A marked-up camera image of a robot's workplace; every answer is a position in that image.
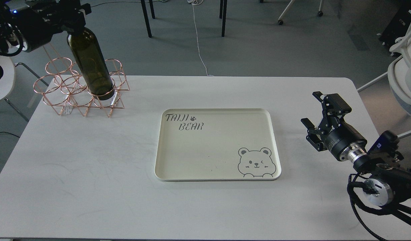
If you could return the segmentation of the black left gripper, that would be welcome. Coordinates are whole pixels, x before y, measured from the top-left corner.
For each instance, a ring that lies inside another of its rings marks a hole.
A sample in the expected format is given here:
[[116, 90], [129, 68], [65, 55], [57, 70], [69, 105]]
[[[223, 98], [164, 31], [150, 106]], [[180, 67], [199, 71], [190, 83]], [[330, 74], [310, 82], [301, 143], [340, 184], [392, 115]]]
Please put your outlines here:
[[32, 52], [49, 43], [54, 34], [81, 31], [91, 12], [91, 5], [79, 0], [26, 0], [25, 6], [13, 9], [11, 15], [13, 26], [21, 33], [22, 50]]

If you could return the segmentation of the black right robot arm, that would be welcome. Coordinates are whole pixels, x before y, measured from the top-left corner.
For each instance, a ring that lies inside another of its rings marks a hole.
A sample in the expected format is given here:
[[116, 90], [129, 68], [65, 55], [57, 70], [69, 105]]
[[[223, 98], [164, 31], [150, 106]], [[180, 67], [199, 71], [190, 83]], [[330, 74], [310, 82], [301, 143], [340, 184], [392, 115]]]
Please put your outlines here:
[[385, 131], [366, 151], [367, 140], [345, 120], [351, 107], [339, 94], [312, 93], [321, 103], [322, 120], [318, 127], [308, 118], [301, 122], [307, 129], [306, 140], [317, 150], [328, 150], [338, 161], [350, 161], [355, 170], [348, 177], [347, 193], [354, 215], [376, 239], [382, 241], [364, 224], [357, 208], [377, 216], [394, 215], [411, 226], [411, 207], [403, 205], [411, 198], [411, 169], [401, 168], [398, 161], [399, 137]]

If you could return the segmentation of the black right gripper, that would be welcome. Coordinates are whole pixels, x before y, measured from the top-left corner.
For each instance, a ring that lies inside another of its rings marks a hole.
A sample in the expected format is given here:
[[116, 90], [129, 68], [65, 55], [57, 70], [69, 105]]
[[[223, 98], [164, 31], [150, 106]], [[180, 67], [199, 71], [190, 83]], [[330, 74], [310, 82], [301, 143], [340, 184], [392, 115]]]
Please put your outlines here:
[[328, 150], [338, 161], [348, 160], [348, 153], [355, 148], [364, 148], [367, 140], [351, 125], [344, 121], [344, 116], [352, 108], [339, 94], [324, 95], [320, 91], [312, 95], [321, 103], [322, 120], [315, 128], [308, 118], [302, 118], [301, 123], [307, 129], [306, 140], [317, 151]]

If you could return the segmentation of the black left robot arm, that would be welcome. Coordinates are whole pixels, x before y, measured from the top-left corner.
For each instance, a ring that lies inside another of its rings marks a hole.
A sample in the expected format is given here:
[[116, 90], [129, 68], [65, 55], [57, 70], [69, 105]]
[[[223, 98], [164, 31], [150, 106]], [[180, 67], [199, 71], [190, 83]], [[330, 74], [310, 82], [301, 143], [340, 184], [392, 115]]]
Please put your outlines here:
[[19, 7], [0, 0], [0, 56], [29, 53], [49, 43], [55, 34], [79, 31], [91, 12], [91, 5], [79, 0], [25, 0]]

